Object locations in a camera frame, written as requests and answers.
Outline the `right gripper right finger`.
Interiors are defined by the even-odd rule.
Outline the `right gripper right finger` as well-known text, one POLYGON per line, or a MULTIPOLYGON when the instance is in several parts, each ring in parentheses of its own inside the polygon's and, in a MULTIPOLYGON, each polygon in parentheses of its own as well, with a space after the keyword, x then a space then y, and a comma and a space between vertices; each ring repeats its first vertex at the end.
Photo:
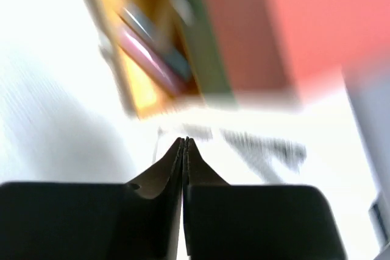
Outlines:
POLYGON ((202 158, 193 138, 186 137, 183 150, 182 193, 183 193, 183 229, 186 252, 191 256, 191 219, 190 219, 190 187, 194 185, 228 186, 202 158))

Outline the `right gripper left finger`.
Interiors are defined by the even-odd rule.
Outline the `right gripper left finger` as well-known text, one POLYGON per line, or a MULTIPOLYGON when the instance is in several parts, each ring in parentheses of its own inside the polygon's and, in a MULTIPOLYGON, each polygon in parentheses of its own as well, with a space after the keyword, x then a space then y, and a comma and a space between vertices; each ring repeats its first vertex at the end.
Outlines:
POLYGON ((127 183, 124 259, 176 258, 184 144, 177 138, 162 158, 127 183))

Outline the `white booklet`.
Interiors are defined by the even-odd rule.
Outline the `white booklet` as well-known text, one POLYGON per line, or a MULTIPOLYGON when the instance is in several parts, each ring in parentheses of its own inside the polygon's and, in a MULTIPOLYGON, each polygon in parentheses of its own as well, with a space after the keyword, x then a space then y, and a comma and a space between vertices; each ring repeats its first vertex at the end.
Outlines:
POLYGON ((226 128, 211 128, 195 124, 160 127, 160 136, 177 133, 203 142, 221 140, 257 174, 269 182, 282 182, 275 165, 280 163, 295 173, 307 158, 306 147, 281 138, 266 138, 248 132, 234 132, 226 128))

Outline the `lilac pastel highlighter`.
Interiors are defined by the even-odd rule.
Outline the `lilac pastel highlighter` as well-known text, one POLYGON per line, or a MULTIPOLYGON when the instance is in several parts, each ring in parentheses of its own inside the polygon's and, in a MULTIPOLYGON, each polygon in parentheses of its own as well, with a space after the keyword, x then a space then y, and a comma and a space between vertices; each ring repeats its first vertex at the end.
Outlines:
POLYGON ((182 79, 132 29, 120 27, 118 42, 126 54, 167 93, 178 96, 183 92, 185 84, 182 79))

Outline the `green drawer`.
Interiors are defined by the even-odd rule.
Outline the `green drawer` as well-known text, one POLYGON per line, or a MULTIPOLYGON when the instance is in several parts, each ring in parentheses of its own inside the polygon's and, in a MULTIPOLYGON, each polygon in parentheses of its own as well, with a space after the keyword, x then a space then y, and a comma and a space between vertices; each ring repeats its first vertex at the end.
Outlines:
POLYGON ((208 103, 234 104, 204 0, 171 0, 198 88, 208 103))

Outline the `yellow bottom drawer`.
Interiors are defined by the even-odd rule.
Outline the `yellow bottom drawer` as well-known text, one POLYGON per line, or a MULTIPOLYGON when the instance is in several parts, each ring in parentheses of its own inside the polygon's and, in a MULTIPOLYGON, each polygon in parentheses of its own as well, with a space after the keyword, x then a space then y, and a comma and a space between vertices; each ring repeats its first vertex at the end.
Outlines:
POLYGON ((199 98, 170 0, 94 0, 125 100, 141 117, 199 98))

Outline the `blue pastel highlighter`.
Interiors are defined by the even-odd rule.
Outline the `blue pastel highlighter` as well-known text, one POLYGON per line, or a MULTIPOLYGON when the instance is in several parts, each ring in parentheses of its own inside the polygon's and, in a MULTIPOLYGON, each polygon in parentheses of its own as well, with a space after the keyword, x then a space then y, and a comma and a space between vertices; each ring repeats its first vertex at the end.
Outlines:
POLYGON ((134 3, 123 7, 121 19, 144 40, 165 63, 186 82, 192 78, 187 59, 177 50, 174 43, 134 3))

